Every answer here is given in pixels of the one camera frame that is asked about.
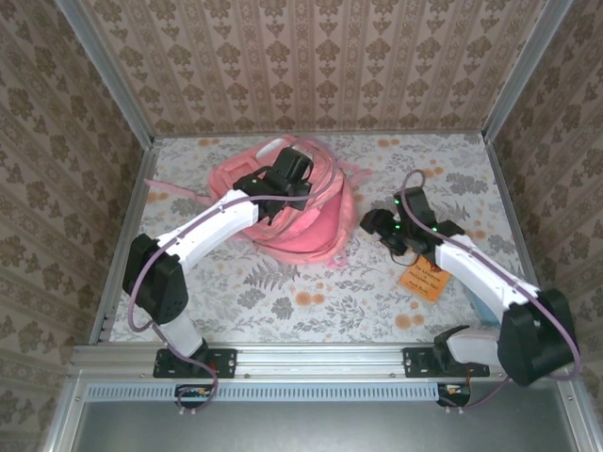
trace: floral tablecloth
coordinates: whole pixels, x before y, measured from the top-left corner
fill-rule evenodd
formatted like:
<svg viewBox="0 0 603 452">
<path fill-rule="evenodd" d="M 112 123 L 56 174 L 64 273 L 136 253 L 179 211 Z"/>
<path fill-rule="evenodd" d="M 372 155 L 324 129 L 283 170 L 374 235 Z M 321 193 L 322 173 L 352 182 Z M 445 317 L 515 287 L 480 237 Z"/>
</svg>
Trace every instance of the floral tablecloth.
<svg viewBox="0 0 603 452">
<path fill-rule="evenodd" d="M 511 229 L 481 136 L 324 136 L 338 158 L 373 176 L 354 188 L 359 218 L 370 209 L 394 209 L 393 193 L 415 168 L 428 175 L 425 191 L 439 220 L 457 222 L 490 257 L 521 274 Z M 206 193 L 219 162 L 269 137 L 164 139 L 155 179 Z M 140 231 L 157 236 L 203 211 L 195 202 L 152 189 Z M 463 285 L 452 278 L 431 303 L 398 284 L 405 271 L 376 236 L 357 228 L 347 247 L 348 266 L 288 266 L 258 253 L 250 242 L 229 240 L 188 275 L 188 311 L 212 342 L 429 342 L 435 334 L 480 319 Z M 412 255 L 399 258 L 411 263 Z M 131 332 L 122 294 L 111 341 L 154 341 Z M 146 314 L 136 309 L 137 323 Z"/>
</svg>

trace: pink fabric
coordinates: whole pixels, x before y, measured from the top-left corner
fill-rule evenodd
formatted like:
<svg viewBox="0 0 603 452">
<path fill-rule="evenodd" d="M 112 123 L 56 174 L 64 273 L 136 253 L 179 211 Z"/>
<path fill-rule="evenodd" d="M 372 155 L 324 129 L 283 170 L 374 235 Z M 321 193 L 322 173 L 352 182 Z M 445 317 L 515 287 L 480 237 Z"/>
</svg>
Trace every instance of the pink fabric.
<svg viewBox="0 0 603 452">
<path fill-rule="evenodd" d="M 260 144 L 244 153 L 222 162 L 209 176 L 211 197 L 201 196 L 192 190 L 172 184 L 146 180 L 148 186 L 169 191 L 209 206 L 230 190 L 238 179 L 262 167 L 272 165 L 279 152 L 295 143 L 296 147 L 312 156 L 314 168 L 310 174 L 312 192 L 322 189 L 330 180 L 332 162 L 324 145 L 312 140 L 298 140 L 286 136 L 278 146 L 257 156 L 275 140 Z M 305 209 L 290 207 L 279 213 L 272 223 L 256 223 L 242 233 L 251 238 L 258 248 L 287 264 L 324 262 L 330 268 L 342 268 L 347 264 L 345 246 L 356 225 L 357 214 L 350 187 L 365 180 L 372 171 L 343 161 L 336 162 L 336 176 L 325 193 L 312 198 Z M 343 170 L 355 172 L 349 179 Z"/>
</svg>

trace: orange paper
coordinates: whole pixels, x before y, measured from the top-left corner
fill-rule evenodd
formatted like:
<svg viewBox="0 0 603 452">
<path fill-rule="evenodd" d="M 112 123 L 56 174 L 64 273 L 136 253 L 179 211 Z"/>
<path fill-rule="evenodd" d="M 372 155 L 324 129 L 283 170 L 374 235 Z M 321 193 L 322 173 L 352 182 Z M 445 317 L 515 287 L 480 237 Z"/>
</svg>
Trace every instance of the orange paper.
<svg viewBox="0 0 603 452">
<path fill-rule="evenodd" d="M 430 261 L 421 256 L 416 264 L 404 272 L 398 284 L 435 303 L 449 279 L 450 274 L 447 271 L 432 266 Z"/>
</svg>

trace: wallpaper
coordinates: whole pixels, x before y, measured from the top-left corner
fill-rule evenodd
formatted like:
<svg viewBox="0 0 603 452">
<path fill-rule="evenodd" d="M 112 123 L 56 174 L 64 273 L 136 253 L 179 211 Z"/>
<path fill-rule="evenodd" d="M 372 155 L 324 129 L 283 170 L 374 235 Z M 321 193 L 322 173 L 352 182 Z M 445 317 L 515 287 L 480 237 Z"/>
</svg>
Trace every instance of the wallpaper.
<svg viewBox="0 0 603 452">
<path fill-rule="evenodd" d="M 44 439 L 140 155 L 53 2 L 0 1 L 0 450 Z"/>
<path fill-rule="evenodd" d="M 544 0 L 82 0 L 156 136 L 480 130 Z"/>
<path fill-rule="evenodd" d="M 570 300 L 603 413 L 603 2 L 574 2 L 496 147 L 539 281 Z"/>
</svg>

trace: light blue object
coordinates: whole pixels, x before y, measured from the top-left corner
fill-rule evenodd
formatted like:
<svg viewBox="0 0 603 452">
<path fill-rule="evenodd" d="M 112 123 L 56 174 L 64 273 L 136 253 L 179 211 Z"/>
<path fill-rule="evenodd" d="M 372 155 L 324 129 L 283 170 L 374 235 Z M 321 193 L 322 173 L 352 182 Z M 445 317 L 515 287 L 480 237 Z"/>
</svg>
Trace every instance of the light blue object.
<svg viewBox="0 0 603 452">
<path fill-rule="evenodd" d="M 466 285 L 464 285 L 464 292 L 467 297 L 471 301 L 471 304 L 478 312 L 481 318 L 481 323 L 484 325 L 493 325 L 498 326 L 500 322 L 498 322 L 497 317 L 490 310 L 490 308 L 484 303 L 477 295 L 475 295 Z"/>
</svg>

